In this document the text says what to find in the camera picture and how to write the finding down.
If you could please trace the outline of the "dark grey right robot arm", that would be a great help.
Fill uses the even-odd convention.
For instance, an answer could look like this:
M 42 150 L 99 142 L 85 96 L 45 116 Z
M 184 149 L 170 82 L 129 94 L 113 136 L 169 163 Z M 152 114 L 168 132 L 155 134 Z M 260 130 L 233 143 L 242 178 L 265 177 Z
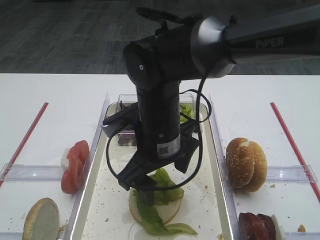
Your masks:
M 182 81 L 221 78 L 235 65 L 313 58 L 320 54 L 320 8 L 309 6 L 243 24 L 223 25 L 213 17 L 177 18 L 164 11 L 137 8 L 161 24 L 154 35 L 133 41 L 123 51 L 137 103 L 123 110 L 134 126 L 137 150 L 116 175 L 126 190 L 156 190 L 148 173 L 170 163 L 187 171 L 195 151 L 202 153 L 200 115 L 180 122 Z

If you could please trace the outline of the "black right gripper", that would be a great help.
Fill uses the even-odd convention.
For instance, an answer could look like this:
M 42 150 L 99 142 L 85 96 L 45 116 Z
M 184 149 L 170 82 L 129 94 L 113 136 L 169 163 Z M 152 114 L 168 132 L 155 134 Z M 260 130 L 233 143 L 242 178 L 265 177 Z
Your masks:
M 170 163 L 185 174 L 200 140 L 199 119 L 180 123 L 180 83 L 164 83 L 145 91 L 137 89 L 139 121 L 134 127 L 137 150 L 124 169 L 116 174 L 125 190 L 139 189 L 142 202 L 154 204 L 155 181 L 147 176 Z

